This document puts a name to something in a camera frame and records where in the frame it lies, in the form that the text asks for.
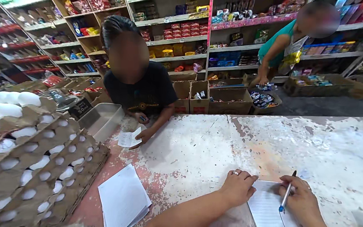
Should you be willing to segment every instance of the notebook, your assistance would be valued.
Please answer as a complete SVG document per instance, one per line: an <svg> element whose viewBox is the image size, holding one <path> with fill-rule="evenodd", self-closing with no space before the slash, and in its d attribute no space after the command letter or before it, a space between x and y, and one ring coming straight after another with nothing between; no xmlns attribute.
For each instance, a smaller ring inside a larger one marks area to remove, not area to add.
<svg viewBox="0 0 363 227"><path fill-rule="evenodd" d="M282 198L278 194L280 183L271 181L256 181L253 187L257 189L247 201L256 227L299 227L295 218L285 209L280 213Z"/></svg>

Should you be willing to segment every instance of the woman's hand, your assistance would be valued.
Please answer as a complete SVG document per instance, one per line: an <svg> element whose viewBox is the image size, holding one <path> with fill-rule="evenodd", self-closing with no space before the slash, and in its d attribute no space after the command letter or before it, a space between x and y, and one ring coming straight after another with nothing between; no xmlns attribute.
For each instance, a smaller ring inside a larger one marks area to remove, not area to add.
<svg viewBox="0 0 363 227"><path fill-rule="evenodd" d="M283 185L280 186L280 195L284 197L289 183L295 187L293 195L288 196L286 205L304 227L326 226L320 214L316 196L312 193L309 184L299 177L282 176Z"/></svg>
<svg viewBox="0 0 363 227"><path fill-rule="evenodd" d="M229 171L224 184L218 190L230 208L240 206L250 199L256 191L252 185L259 178L258 176L251 176L248 172L240 169L235 171L239 175L234 174L232 170Z"/></svg>

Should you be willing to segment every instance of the pen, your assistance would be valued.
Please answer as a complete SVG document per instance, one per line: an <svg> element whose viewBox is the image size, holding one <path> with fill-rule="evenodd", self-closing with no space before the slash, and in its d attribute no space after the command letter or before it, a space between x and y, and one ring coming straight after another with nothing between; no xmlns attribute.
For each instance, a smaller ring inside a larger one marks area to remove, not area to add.
<svg viewBox="0 0 363 227"><path fill-rule="evenodd" d="M296 177L296 170L294 171L294 173L292 174L293 177ZM288 188L286 189L286 193L284 195L284 199L282 200L282 203L280 205L280 208L278 209L278 211L280 212L284 212L285 214L285 203L286 203L286 199L288 198L288 195L289 195L289 192L291 191L291 185L292 185L292 182L289 183L288 185Z"/></svg>

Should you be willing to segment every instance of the floor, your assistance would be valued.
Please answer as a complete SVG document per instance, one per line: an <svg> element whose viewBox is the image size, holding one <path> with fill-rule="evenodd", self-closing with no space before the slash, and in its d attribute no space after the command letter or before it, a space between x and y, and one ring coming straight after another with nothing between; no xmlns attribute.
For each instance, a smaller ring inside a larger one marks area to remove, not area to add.
<svg viewBox="0 0 363 227"><path fill-rule="evenodd" d="M363 100L350 97L289 97L278 87L282 106L271 115L363 117Z"/></svg>

